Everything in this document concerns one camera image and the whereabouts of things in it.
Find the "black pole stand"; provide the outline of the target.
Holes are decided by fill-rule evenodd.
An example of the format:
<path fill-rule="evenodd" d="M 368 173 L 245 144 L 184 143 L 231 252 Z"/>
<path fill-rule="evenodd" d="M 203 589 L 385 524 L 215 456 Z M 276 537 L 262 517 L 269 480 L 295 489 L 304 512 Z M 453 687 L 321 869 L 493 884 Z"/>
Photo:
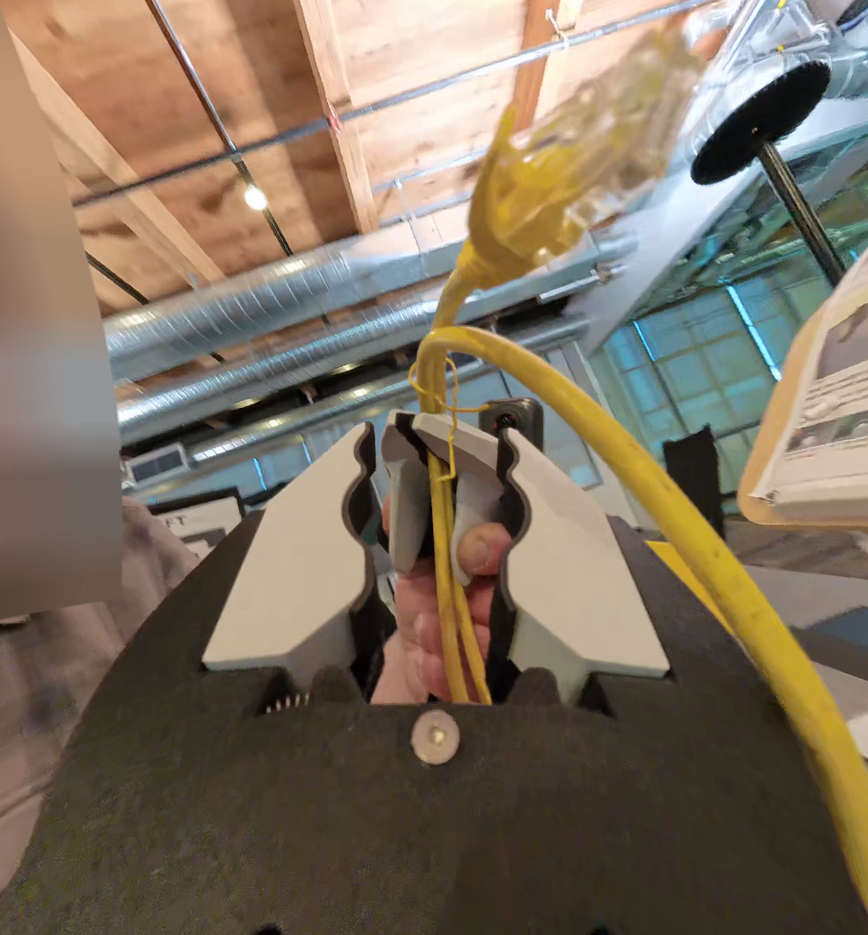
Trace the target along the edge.
<path fill-rule="evenodd" d="M 807 62 L 757 90 L 706 139 L 693 160 L 690 178 L 698 186 L 709 186 L 758 161 L 805 246 L 836 287 L 846 274 L 845 264 L 777 147 L 823 99 L 830 75 L 824 62 Z"/>

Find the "black framed marker sign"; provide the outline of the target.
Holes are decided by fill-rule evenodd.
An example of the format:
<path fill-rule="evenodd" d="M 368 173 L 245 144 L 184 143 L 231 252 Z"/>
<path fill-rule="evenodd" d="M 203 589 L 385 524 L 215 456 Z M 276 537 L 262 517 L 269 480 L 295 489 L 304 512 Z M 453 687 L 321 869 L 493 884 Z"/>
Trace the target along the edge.
<path fill-rule="evenodd" d="M 148 506 L 196 556 L 206 558 L 239 526 L 245 515 L 241 492 L 231 486 Z"/>

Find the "air vent grille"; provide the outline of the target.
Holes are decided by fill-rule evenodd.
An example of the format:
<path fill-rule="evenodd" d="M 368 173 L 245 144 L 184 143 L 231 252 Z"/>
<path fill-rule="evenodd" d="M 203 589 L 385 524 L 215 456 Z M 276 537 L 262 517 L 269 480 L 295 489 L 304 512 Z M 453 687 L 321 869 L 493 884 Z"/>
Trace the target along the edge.
<path fill-rule="evenodd" d="M 175 442 L 125 460 L 124 483 L 128 486 L 153 483 L 188 470 L 190 464 L 183 444 Z"/>

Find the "yellow plastic bin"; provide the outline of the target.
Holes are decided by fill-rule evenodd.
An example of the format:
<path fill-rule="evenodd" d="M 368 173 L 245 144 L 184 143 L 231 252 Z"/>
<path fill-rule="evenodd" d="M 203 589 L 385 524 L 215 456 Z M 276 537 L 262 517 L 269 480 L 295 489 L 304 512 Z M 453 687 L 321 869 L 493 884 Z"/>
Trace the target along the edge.
<path fill-rule="evenodd" d="M 728 633 L 734 637 L 735 634 L 717 603 L 691 569 L 685 564 L 674 546 L 668 542 L 655 541 L 647 541 L 646 544 L 648 548 L 658 556 L 662 564 L 668 567 L 674 576 L 685 584 L 686 588 L 697 597 L 698 601 L 700 601 L 716 620 L 723 625 Z"/>

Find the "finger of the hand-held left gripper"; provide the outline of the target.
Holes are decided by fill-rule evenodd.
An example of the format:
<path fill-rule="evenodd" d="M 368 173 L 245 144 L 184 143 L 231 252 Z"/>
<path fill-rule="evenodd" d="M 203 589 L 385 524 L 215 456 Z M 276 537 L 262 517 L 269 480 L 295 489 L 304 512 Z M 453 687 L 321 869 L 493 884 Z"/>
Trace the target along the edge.
<path fill-rule="evenodd" d="M 428 447 L 414 429 L 415 414 L 392 411 L 381 436 L 389 477 L 389 555 L 399 574 L 411 572 L 423 551 L 430 519 Z"/>
<path fill-rule="evenodd" d="M 457 478 L 475 477 L 489 485 L 498 485 L 498 438 L 465 422 L 453 426 L 452 418 L 417 413 L 413 430 L 440 460 L 453 466 Z"/>

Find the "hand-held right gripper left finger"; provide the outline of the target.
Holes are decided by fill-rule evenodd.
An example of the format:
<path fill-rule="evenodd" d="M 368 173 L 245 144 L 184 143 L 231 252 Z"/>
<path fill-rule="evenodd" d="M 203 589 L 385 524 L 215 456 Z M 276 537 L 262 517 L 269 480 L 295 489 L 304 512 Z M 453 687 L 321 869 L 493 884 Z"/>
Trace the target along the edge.
<path fill-rule="evenodd" d="M 210 671 L 350 667 L 378 644 L 374 427 L 361 423 L 261 510 L 202 663 Z"/>

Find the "person's left hand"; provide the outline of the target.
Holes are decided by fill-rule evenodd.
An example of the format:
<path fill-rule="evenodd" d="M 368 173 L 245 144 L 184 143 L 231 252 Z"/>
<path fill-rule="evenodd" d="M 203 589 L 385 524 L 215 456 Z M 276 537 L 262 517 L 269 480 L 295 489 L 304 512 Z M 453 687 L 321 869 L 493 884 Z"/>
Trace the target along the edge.
<path fill-rule="evenodd" d="M 482 657 L 490 644 L 490 611 L 501 558 L 511 543 L 502 524 L 485 523 L 465 533 L 456 553 L 471 580 L 466 590 Z M 396 579 L 396 631 L 384 646 L 373 704 L 423 704 L 430 695 L 449 698 L 440 637 L 434 559 L 419 558 Z"/>

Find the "black office chair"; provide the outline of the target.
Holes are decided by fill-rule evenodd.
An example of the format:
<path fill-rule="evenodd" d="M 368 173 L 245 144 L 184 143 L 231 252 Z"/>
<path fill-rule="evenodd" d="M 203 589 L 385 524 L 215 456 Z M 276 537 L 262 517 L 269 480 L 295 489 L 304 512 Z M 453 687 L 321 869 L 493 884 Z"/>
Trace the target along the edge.
<path fill-rule="evenodd" d="M 701 515 L 711 524 L 723 520 L 716 440 L 709 425 L 661 446 L 664 468 Z"/>

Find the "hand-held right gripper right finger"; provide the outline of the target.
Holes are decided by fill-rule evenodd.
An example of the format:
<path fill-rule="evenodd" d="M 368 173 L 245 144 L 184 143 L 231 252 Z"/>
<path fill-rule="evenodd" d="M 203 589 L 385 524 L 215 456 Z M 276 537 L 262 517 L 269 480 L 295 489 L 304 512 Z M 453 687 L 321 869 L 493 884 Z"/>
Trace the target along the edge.
<path fill-rule="evenodd" d="M 501 574 L 510 662 L 550 672 L 565 703 L 592 676 L 664 678 L 669 660 L 604 508 L 517 430 L 503 432 L 501 453 L 523 509 Z"/>

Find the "large silver ventilation duct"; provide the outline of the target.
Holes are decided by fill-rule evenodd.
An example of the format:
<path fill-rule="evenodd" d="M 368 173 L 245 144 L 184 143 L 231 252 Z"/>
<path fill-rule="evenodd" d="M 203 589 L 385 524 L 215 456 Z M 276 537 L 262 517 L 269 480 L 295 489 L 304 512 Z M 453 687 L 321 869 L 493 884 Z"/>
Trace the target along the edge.
<path fill-rule="evenodd" d="M 448 274 L 465 239 L 409 224 L 326 244 L 105 318 L 113 381 L 195 358 Z"/>

